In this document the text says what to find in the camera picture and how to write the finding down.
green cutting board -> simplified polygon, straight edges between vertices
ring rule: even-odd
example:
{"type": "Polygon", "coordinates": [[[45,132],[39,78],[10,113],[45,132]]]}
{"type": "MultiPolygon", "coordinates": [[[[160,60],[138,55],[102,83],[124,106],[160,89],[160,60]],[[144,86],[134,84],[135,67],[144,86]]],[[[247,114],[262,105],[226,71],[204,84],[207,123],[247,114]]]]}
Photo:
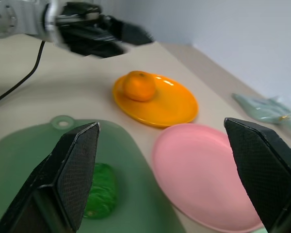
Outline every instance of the green cutting board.
{"type": "Polygon", "coordinates": [[[70,129],[100,122],[97,163],[114,168],[118,205],[101,220],[83,219],[78,233],[184,233],[172,206],[132,137],[105,120],[58,116],[51,123],[15,132],[0,141],[0,218],[32,172],[70,129]]]}

table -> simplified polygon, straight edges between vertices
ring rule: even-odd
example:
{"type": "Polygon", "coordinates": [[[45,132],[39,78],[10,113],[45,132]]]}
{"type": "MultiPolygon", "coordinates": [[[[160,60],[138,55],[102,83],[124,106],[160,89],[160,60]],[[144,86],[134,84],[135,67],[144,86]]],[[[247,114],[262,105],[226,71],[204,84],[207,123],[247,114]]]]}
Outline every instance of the table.
{"type": "Polygon", "coordinates": [[[238,78],[217,65],[205,54],[188,45],[162,44],[172,55],[181,61],[195,76],[202,80],[224,102],[242,116],[242,119],[252,121],[271,128],[291,147],[291,131],[285,127],[261,123],[249,117],[241,106],[232,98],[231,93],[238,93],[264,98],[238,78]]]}
{"type": "MultiPolygon", "coordinates": [[[[39,44],[24,35],[0,40],[0,94],[32,69],[39,44]]],[[[199,102],[195,123],[225,132],[225,117],[244,119],[159,43],[130,48],[129,53],[108,59],[81,57],[47,43],[37,72],[0,103],[0,139],[58,115],[109,120],[127,130],[151,165],[152,146],[161,130],[128,117],[111,94],[115,80],[132,70],[162,74],[186,86],[199,102]]],[[[177,214],[188,233],[215,232],[177,214]]]]}

white wall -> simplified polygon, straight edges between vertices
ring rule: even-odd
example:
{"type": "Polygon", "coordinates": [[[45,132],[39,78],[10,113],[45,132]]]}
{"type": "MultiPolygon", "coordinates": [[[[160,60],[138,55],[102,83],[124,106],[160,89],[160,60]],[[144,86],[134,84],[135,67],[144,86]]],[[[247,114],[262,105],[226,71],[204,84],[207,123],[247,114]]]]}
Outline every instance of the white wall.
{"type": "Polygon", "coordinates": [[[144,25],[159,41],[194,45],[261,94],[291,94],[291,0],[117,4],[117,16],[144,25]]]}

yellow plate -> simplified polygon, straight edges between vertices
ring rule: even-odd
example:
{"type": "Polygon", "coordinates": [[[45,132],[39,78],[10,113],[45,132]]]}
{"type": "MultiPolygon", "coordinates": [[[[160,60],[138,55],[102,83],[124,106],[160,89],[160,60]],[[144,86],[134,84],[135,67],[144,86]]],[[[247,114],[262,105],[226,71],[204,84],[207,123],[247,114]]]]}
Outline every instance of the yellow plate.
{"type": "Polygon", "coordinates": [[[193,121],[198,104],[191,92],[165,76],[153,76],[157,91],[153,99],[146,102],[126,97],[122,91],[126,76],[119,78],[113,87],[113,96],[118,106],[133,119],[155,127],[166,128],[193,121]]]}

black cable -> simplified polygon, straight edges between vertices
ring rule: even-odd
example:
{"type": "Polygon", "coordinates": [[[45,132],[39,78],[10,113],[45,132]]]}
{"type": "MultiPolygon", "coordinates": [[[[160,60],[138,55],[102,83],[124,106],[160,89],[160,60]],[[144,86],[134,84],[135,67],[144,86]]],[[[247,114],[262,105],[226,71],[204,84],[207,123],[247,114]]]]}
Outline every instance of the black cable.
{"type": "Polygon", "coordinates": [[[41,55],[42,55],[42,51],[43,51],[44,44],[45,44],[45,41],[42,41],[41,42],[41,45],[40,45],[39,52],[38,52],[38,57],[37,57],[37,60],[36,60],[36,62],[34,64],[34,67],[33,67],[32,71],[30,71],[30,73],[27,74],[25,78],[23,78],[21,81],[19,81],[10,90],[8,90],[4,94],[2,94],[0,96],[0,100],[2,100],[3,98],[5,98],[6,96],[8,96],[11,92],[15,91],[16,88],[18,88],[20,85],[22,85],[28,78],[30,78],[35,73],[35,71],[37,70],[37,68],[39,66],[39,63],[40,63],[40,59],[41,59],[41,55]]]}

